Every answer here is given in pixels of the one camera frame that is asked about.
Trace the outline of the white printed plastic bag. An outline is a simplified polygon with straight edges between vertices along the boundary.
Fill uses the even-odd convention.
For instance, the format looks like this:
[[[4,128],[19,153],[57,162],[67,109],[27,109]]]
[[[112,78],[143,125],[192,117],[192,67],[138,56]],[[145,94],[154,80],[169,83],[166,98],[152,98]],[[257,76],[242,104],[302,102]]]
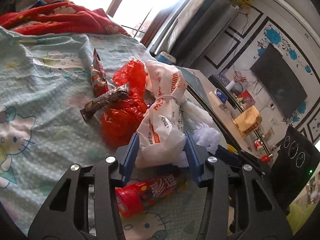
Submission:
[[[135,165],[146,168],[174,163],[182,153],[186,136],[180,105],[187,82],[175,66],[146,61],[147,90],[155,97],[137,129],[139,151]]]

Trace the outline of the yellow rim trash bin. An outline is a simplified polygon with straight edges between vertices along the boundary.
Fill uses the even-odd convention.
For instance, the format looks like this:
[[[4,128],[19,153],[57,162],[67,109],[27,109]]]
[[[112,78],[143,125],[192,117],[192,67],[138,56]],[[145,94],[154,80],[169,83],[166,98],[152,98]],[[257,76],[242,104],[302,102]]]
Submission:
[[[227,144],[227,150],[231,153],[236,153],[238,150],[234,148],[232,145]]]

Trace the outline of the red cap candy bottle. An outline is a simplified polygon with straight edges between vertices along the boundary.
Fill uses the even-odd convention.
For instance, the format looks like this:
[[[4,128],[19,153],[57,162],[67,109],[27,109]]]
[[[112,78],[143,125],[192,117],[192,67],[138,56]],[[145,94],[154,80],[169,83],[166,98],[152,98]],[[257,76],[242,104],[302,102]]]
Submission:
[[[187,183],[184,175],[171,173],[117,188],[118,210],[124,217],[140,215],[157,202],[183,191]]]

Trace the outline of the red thermos bottle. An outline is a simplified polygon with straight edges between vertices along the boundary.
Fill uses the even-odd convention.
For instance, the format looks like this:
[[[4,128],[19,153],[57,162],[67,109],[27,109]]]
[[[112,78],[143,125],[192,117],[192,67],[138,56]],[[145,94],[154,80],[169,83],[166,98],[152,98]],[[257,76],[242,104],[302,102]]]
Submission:
[[[260,160],[264,163],[270,163],[272,161],[272,159],[274,158],[273,154],[270,154],[270,155],[263,155]]]

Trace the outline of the red white can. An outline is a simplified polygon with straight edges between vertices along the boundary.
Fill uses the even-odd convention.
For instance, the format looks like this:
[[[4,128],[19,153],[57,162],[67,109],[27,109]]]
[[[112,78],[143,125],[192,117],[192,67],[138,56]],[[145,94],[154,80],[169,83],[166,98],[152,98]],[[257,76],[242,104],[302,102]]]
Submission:
[[[257,152],[261,152],[264,150],[263,142],[260,139],[258,139],[254,142],[254,146],[255,146],[255,149]]]

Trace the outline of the black speaker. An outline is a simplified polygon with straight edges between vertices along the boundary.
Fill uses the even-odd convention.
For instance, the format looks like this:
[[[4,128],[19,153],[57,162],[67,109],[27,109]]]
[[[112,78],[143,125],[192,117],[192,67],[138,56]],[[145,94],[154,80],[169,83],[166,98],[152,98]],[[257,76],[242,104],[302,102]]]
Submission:
[[[282,210],[286,210],[300,194],[318,164],[317,148],[289,126],[271,168],[273,195]]]

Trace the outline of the black tv cabinet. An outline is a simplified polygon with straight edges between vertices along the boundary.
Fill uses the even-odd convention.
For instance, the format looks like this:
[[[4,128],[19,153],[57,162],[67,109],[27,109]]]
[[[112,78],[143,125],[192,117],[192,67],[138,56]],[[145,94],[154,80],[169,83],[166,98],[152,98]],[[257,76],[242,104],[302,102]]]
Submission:
[[[228,97],[228,102],[229,104],[236,109],[239,113],[238,115],[240,115],[241,113],[243,113],[245,110],[241,107],[240,103],[238,102],[237,98],[232,94],[231,91],[228,91],[226,89],[226,87],[220,82],[219,79],[217,79],[215,76],[211,75],[208,80],[216,87],[221,89]],[[267,145],[266,141],[264,140],[263,136],[260,134],[259,131],[260,126],[258,127],[258,129],[256,129],[255,131],[251,132],[252,134],[255,134],[255,139],[253,139],[253,141],[256,140],[260,140],[262,142],[262,146],[264,148],[265,154],[266,155],[271,155],[272,151],[270,150],[269,146]]]

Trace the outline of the yellow paper bag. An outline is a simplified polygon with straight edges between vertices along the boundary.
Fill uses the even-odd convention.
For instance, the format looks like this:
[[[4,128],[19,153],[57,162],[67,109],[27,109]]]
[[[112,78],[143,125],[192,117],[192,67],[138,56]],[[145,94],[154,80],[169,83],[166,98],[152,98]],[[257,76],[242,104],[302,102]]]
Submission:
[[[260,112],[255,106],[249,107],[233,120],[233,124],[237,127],[242,138],[259,128],[262,122]]]

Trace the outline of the red plastic bag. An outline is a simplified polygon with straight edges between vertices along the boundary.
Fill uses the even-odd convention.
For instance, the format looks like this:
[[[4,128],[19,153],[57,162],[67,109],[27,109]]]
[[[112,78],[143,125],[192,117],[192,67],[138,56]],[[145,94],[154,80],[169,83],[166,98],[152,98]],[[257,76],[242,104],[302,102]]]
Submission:
[[[129,97],[113,103],[100,119],[107,145],[118,148],[129,143],[148,109],[144,101],[144,63],[139,60],[129,61],[115,72],[112,80],[118,86],[128,83],[130,87]]]

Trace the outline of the red picture box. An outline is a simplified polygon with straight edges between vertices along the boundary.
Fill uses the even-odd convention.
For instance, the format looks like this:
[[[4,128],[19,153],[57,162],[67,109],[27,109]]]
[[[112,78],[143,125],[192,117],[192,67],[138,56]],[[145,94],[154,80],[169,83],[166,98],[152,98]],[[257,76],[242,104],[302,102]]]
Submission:
[[[255,105],[255,100],[247,90],[238,95],[237,101],[244,111]]]

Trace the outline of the white flat box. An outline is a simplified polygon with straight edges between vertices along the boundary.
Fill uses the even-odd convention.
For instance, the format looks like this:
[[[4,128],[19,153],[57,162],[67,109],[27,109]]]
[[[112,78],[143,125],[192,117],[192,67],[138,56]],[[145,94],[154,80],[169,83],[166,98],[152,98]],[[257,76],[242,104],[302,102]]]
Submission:
[[[225,104],[217,97],[217,95],[214,92],[210,91],[209,95],[220,108],[225,107]]]

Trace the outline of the blue tissue pack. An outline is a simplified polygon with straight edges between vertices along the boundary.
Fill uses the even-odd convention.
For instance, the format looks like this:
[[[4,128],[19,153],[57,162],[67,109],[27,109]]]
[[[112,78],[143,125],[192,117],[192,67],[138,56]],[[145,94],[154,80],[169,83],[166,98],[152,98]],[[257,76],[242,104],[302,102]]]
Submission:
[[[221,101],[221,103],[223,104],[223,105],[225,105],[226,104],[226,102],[227,102],[227,100],[228,100],[228,96],[222,91],[222,90],[220,90],[220,89],[216,89],[215,90],[215,95],[216,95],[216,97]]]

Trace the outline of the dark chocolate bar wrapper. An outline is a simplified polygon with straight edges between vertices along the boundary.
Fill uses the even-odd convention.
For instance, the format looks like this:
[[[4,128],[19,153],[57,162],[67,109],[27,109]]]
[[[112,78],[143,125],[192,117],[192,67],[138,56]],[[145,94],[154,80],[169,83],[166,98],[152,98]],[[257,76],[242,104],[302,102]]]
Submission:
[[[97,111],[113,104],[119,100],[124,100],[129,96],[130,84],[127,82],[124,85],[115,87],[107,93],[93,99],[85,104],[84,108],[80,110],[80,114],[85,122],[91,119]]]

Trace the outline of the red snack packet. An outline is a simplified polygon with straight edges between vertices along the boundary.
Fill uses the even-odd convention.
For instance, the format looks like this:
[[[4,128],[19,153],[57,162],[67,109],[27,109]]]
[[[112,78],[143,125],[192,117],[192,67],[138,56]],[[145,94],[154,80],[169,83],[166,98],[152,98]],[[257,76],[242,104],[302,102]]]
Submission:
[[[91,86],[96,98],[108,92],[106,74],[96,49],[93,51],[93,62],[91,65]]]

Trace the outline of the white coffee table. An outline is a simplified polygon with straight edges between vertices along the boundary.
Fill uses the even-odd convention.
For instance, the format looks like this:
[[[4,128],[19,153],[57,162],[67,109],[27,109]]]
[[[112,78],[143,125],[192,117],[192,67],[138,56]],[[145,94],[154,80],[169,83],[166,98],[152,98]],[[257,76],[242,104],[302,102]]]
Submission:
[[[228,144],[236,150],[244,150],[257,158],[268,155],[274,157],[272,150],[265,138],[257,130],[242,138],[233,120],[240,115],[239,109],[234,109],[229,102],[224,105],[218,102],[214,94],[216,87],[199,71],[195,69],[179,67],[188,83],[185,97],[187,100],[199,105],[207,111],[213,119],[215,128],[221,132],[220,144],[226,147]]]

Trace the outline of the white vase red flowers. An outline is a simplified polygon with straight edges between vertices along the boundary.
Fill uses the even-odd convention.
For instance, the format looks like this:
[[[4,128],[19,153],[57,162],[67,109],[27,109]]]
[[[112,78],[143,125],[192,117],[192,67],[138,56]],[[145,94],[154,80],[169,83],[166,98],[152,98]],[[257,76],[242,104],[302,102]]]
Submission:
[[[247,83],[247,76],[242,74],[239,70],[235,70],[233,72],[233,79],[226,86],[228,91],[237,90],[238,92],[242,92],[244,90],[243,84]]]

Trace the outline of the light blue cartoon bedsheet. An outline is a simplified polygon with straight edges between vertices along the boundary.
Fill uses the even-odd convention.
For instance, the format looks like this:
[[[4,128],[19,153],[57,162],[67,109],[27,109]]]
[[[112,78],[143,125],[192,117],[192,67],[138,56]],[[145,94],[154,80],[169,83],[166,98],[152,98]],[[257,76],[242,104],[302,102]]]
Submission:
[[[130,59],[150,54],[123,35],[24,36],[1,29],[1,239],[27,239],[41,205],[54,194],[57,216],[45,226],[95,237],[97,223],[112,227],[114,189],[107,184],[98,117],[84,122],[80,109],[93,98],[89,68],[97,51],[108,76]]]

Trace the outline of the tall grey air conditioner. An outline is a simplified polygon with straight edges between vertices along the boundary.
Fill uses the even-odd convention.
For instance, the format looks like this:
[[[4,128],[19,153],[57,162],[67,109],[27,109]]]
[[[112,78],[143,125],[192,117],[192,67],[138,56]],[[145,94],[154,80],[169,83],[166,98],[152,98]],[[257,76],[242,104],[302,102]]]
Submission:
[[[217,3],[212,4],[203,14],[196,14],[171,51],[177,60],[177,65],[192,67],[228,27],[239,9],[238,5]]]

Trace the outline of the blue white small bin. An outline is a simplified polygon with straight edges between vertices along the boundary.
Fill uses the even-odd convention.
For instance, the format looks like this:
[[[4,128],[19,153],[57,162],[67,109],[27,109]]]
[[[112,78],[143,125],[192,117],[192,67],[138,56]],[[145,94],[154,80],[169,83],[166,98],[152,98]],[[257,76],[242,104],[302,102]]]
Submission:
[[[176,64],[176,59],[171,56],[170,54],[168,54],[165,51],[160,52],[157,56],[156,56],[157,61],[162,62],[162,63],[166,63],[169,65],[175,65]]]

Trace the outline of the red floral blanket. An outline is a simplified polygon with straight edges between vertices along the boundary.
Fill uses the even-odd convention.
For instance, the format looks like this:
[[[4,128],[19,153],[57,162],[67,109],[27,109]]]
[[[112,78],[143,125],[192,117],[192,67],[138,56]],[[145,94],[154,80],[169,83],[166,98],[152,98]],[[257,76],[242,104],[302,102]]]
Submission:
[[[23,12],[4,14],[1,16],[1,27],[23,35],[128,35],[127,31],[114,23],[103,9],[89,10],[71,2],[53,3]]]

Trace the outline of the grey window curtain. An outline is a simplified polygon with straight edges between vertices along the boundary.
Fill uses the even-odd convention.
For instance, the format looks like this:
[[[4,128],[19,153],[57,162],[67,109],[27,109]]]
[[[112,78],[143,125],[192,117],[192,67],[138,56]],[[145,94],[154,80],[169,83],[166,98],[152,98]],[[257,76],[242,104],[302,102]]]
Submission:
[[[148,51],[155,54],[161,51],[170,52],[192,18],[205,5],[205,1],[207,0],[183,0],[180,2],[147,46]]]

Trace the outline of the black wall television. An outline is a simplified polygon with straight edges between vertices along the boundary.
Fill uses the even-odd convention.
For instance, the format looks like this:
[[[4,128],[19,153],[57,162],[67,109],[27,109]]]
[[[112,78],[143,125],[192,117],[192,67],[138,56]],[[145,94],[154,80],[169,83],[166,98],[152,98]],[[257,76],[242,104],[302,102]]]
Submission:
[[[271,44],[252,65],[251,72],[263,84],[285,119],[289,119],[307,98],[302,84]]]

